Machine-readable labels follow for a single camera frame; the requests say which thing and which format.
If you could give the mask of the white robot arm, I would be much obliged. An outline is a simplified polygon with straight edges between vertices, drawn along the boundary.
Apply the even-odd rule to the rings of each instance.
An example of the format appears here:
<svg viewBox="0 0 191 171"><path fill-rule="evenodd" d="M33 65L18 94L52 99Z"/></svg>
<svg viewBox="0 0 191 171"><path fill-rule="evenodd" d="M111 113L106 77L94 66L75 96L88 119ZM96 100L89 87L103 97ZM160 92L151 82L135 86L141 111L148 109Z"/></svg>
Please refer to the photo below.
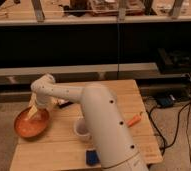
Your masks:
<svg viewBox="0 0 191 171"><path fill-rule="evenodd" d="M44 108L48 97L79 103L103 171L149 171L117 106L116 96L101 83L67 86L46 74L31 84L35 104Z"/></svg>

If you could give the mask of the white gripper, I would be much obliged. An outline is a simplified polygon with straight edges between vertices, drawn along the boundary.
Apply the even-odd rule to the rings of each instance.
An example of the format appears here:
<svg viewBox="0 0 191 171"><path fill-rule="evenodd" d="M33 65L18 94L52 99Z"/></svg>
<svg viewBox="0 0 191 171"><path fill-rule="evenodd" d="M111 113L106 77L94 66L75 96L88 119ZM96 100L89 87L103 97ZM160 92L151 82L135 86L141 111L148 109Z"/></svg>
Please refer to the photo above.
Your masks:
<svg viewBox="0 0 191 171"><path fill-rule="evenodd" d="M50 117L52 115L52 110L56 105L56 98L48 96L38 98L38 96L33 93L29 102L29 110L26 119L41 119L43 115Z"/></svg>

